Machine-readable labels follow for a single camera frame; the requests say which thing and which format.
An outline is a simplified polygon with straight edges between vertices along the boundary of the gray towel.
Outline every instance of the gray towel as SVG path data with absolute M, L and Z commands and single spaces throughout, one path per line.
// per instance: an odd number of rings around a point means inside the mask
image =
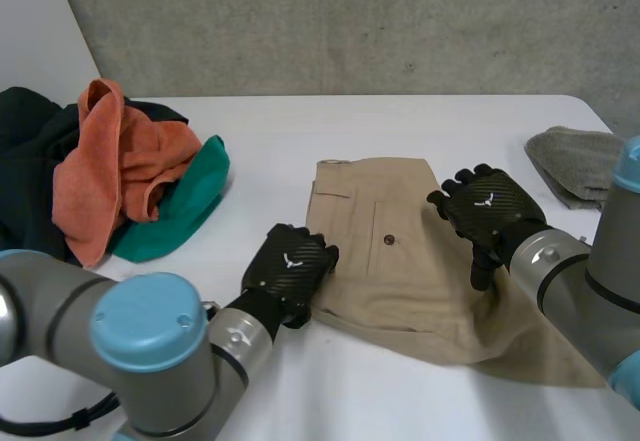
M 531 138 L 524 150 L 569 209 L 602 210 L 623 146 L 614 134 L 556 126 Z

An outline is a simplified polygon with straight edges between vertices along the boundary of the khaki pants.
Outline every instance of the khaki pants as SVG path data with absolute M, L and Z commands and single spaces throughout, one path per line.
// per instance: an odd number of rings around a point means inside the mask
M 471 244 L 425 201 L 435 189 L 421 159 L 318 163 L 307 227 L 340 248 L 340 261 L 313 301 L 315 318 L 431 363 L 602 386 L 504 268 L 496 289 L 471 288 Z

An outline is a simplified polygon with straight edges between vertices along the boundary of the green cloth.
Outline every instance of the green cloth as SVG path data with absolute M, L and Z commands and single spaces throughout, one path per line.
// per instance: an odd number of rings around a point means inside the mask
M 180 247 L 220 203 L 229 174 L 229 156 L 218 136 L 209 138 L 182 179 L 167 187 L 158 220 L 118 228 L 107 251 L 134 263 L 149 261 Z

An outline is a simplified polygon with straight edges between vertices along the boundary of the concrete wall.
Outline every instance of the concrete wall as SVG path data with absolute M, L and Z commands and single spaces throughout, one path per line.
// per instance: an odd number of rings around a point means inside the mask
M 69 1 L 131 96 L 563 93 L 640 134 L 640 0 Z

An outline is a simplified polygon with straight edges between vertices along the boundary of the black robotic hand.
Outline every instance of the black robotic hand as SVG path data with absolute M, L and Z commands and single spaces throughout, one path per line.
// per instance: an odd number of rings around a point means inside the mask
M 441 191 L 434 191 L 427 201 L 436 205 L 438 214 L 453 225 L 458 236 L 473 243 L 471 285 L 489 289 L 493 274 L 502 266 L 496 253 L 505 229 L 521 221 L 545 224 L 538 204 L 507 173 L 486 164 L 474 172 L 459 171 L 454 181 L 446 180 Z
M 298 329 L 311 317 L 311 298 L 338 262 L 338 248 L 307 228 L 276 224 L 242 278 L 242 289 L 280 300 L 283 323 Z

